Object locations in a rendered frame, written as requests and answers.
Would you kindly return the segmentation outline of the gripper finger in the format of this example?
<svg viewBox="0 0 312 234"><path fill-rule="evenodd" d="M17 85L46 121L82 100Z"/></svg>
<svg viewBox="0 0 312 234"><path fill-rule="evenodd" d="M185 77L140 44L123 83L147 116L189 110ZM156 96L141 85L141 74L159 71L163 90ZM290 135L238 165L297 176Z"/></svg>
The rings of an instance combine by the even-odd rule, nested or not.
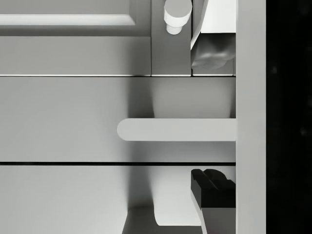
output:
<svg viewBox="0 0 312 234"><path fill-rule="evenodd" d="M233 71L236 58L236 0L193 0L191 68Z"/></svg>
<svg viewBox="0 0 312 234"><path fill-rule="evenodd" d="M236 234L236 185L215 169L193 169L191 192L203 234Z"/></svg>

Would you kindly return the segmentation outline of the white cabinet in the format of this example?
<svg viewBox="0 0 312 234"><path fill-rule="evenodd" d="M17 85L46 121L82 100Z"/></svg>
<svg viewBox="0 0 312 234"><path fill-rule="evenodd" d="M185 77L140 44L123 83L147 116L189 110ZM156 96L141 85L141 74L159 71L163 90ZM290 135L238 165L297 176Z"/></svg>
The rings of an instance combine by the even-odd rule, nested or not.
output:
<svg viewBox="0 0 312 234"><path fill-rule="evenodd" d="M0 78L236 80L236 59L233 71L192 70L193 11L193 0L0 0ZM236 109L233 118L126 118L117 134L236 143ZM203 234L191 171L235 183L235 166L0 161L0 234Z"/></svg>

